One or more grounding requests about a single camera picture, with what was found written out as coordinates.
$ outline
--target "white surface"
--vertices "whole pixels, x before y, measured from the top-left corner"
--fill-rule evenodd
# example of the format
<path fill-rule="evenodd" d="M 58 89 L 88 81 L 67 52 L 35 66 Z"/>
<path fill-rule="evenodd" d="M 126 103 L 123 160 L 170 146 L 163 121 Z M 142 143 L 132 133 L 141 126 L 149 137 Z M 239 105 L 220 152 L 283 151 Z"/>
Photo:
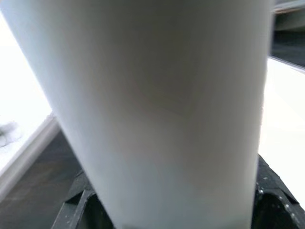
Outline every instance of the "white surface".
<path fill-rule="evenodd" d="M 259 153 L 305 208 L 305 74 L 269 59 Z"/>
<path fill-rule="evenodd" d="M 34 131 L 51 113 L 51 108 L 0 13 L 0 124 L 16 121 L 22 138 L 0 147 L 0 174 Z"/>
<path fill-rule="evenodd" d="M 14 154 L 14 157 L 0 171 L 0 202 L 17 184 L 59 131 L 60 127 L 55 117 L 50 115 L 30 139 Z"/>

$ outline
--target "white cylinder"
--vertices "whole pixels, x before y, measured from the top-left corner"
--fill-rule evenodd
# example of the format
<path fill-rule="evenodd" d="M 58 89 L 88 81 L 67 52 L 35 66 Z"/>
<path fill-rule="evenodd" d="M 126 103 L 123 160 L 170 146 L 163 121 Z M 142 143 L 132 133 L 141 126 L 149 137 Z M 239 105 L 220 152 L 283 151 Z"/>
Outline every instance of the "white cylinder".
<path fill-rule="evenodd" d="M 1 1 L 117 229 L 250 228 L 271 5 Z"/>

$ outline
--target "white tube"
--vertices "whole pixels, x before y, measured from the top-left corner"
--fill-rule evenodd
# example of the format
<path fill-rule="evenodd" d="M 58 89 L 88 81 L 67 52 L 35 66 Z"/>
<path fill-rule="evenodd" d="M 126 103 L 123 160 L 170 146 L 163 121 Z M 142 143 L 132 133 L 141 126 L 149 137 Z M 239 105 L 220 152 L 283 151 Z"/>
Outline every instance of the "white tube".
<path fill-rule="evenodd" d="M 117 229 L 250 227 L 268 0 L 3 0 Z"/>

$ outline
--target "dark floor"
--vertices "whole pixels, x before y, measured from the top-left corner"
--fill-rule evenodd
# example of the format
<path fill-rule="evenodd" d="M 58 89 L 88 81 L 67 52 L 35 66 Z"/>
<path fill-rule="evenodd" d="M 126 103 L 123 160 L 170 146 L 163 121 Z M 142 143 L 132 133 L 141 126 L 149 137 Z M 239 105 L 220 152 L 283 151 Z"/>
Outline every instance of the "dark floor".
<path fill-rule="evenodd" d="M 305 32 L 276 32 L 271 55 L 305 67 Z"/>
<path fill-rule="evenodd" d="M 81 167 L 59 133 L 0 203 L 0 229 L 49 229 Z"/>

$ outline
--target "white cylindrical pole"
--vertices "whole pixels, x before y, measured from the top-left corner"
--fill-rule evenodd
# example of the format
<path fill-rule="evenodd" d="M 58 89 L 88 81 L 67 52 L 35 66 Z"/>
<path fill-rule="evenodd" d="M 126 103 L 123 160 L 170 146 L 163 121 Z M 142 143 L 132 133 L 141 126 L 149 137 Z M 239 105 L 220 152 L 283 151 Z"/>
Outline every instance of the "white cylindrical pole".
<path fill-rule="evenodd" d="M 250 227 L 271 6 L 0 3 L 117 229 Z"/>

